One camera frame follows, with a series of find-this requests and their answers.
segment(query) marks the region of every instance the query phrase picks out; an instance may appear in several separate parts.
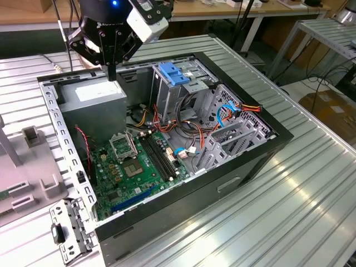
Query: table leg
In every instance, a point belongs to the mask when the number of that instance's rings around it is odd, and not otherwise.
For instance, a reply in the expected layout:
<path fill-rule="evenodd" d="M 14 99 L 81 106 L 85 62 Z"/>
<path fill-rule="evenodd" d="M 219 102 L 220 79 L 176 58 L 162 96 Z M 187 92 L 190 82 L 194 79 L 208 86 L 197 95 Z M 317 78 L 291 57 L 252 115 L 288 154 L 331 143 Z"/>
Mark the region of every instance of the table leg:
<path fill-rule="evenodd" d="M 305 35 L 304 39 L 300 42 L 298 48 L 295 50 L 294 54 L 290 58 L 290 62 L 293 62 L 300 55 L 300 53 L 303 51 L 304 47 L 308 44 L 311 38 L 312 37 L 309 34 Z"/>
<path fill-rule="evenodd" d="M 317 19 L 323 19 L 325 17 L 325 14 L 326 14 L 325 12 L 319 14 L 317 16 Z M 295 58 L 299 56 L 299 54 L 302 52 L 303 48 L 309 42 L 310 38 L 311 38 L 310 35 L 308 35 L 308 34 L 305 35 L 304 39 L 299 44 L 298 48 L 295 50 L 293 56 L 290 58 L 290 62 L 293 62 L 293 60 L 295 60 Z"/>
<path fill-rule="evenodd" d="M 243 47 L 241 48 L 241 52 L 247 52 L 251 46 L 253 39 L 255 38 L 256 32 L 261 25 L 263 17 L 256 17 L 252 26 L 250 28 L 249 34 L 246 37 Z"/>
<path fill-rule="evenodd" d="M 287 39 L 284 41 L 282 47 L 280 48 L 277 56 L 274 58 L 270 71 L 267 74 L 268 78 L 272 78 L 272 75 L 274 74 L 274 72 L 276 71 L 276 69 L 279 66 L 280 61 L 282 60 L 282 58 L 284 57 L 285 53 L 287 52 L 287 49 L 289 48 L 290 44 L 292 43 L 292 41 L 294 40 L 294 37 L 296 36 L 296 33 L 299 30 L 299 21 L 297 21 L 295 23 L 295 25 L 293 26 L 293 28 L 291 29 Z"/>

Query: aluminum table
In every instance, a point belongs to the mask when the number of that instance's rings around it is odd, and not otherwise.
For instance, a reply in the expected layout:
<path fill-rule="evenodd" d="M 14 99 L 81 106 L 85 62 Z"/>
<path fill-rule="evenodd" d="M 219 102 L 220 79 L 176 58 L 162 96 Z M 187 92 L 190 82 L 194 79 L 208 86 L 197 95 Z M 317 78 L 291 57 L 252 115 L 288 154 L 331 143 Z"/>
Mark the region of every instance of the aluminum table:
<path fill-rule="evenodd" d="M 132 61 L 204 51 L 295 136 L 251 182 L 118 261 L 115 266 L 343 266 L 356 249 L 356 151 L 217 38 L 146 44 Z M 65 53 L 48 55 L 65 71 Z M 72 56 L 75 70 L 82 66 Z M 0 113 L 8 136 L 46 133 L 71 194 L 68 172 L 37 76 L 39 56 L 0 61 Z M 63 266 L 48 208 L 0 228 L 5 266 Z M 74 266 L 103 266 L 94 250 Z"/>
<path fill-rule="evenodd" d="M 311 38 L 317 39 L 319 42 L 328 46 L 337 54 L 340 54 L 348 60 L 356 57 L 356 49 L 351 46 L 351 41 L 356 39 L 356 25 L 345 26 L 332 18 L 297 21 L 272 63 L 268 73 L 269 78 L 271 78 L 275 73 L 280 61 L 284 57 L 294 37 L 299 31 L 305 32 L 307 36 L 305 36 L 300 43 L 299 47 L 292 56 L 291 61 L 302 52 L 303 48 Z"/>

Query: motherboard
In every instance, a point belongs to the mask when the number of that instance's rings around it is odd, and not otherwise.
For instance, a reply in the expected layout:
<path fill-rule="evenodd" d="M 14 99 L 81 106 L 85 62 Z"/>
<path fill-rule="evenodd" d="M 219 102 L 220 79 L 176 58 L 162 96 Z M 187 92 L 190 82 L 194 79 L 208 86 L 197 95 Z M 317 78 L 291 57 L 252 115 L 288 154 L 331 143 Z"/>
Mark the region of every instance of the motherboard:
<path fill-rule="evenodd" d="M 115 137 L 91 152 L 99 220 L 190 177 L 183 162 L 167 153 L 171 148 L 160 132 L 126 140 Z"/>

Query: robotic arm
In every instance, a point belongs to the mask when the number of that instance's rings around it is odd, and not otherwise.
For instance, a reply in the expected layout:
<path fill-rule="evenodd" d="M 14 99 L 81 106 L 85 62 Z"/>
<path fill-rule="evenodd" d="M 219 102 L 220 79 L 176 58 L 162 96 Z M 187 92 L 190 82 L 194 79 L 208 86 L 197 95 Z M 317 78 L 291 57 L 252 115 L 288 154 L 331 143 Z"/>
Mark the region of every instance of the robotic arm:
<path fill-rule="evenodd" d="M 116 66 L 128 61 L 144 42 L 158 39 L 168 27 L 173 0 L 79 0 L 79 27 L 68 37 L 70 47 L 101 65 L 109 81 Z"/>

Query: yellow wire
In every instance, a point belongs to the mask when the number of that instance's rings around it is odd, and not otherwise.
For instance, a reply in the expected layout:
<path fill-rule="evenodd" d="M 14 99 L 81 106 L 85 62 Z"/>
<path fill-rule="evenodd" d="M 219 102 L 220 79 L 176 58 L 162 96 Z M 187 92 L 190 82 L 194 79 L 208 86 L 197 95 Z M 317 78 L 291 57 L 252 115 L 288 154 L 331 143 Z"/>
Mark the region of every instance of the yellow wire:
<path fill-rule="evenodd" d="M 245 105 L 243 104 L 244 107 L 251 107 L 251 108 L 259 108 L 259 107 L 256 107 L 256 106 L 249 106 L 249 105 Z"/>
<path fill-rule="evenodd" d="M 139 124 L 136 124 L 135 126 L 136 127 L 140 127 L 140 126 L 142 126 L 143 124 L 144 124 L 144 122 L 145 122 L 145 120 L 146 120 L 146 110 L 145 110 L 145 112 L 144 112 L 144 116 L 142 117 L 142 120 L 140 121 L 140 123 Z"/>

